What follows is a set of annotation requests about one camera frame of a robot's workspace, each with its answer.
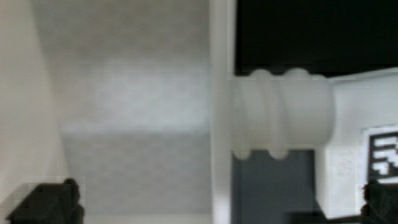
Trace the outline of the gripper right finger with black tip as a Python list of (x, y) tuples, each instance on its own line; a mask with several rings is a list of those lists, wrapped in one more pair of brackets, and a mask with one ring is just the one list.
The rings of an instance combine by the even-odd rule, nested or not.
[(398, 184), (366, 184), (360, 224), (398, 224)]

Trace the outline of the gripper left finger with black tip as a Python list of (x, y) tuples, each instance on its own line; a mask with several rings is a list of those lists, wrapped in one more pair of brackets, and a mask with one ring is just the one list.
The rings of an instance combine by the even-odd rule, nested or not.
[(83, 224), (80, 187), (67, 178), (62, 183), (41, 183), (5, 220), (9, 224)]

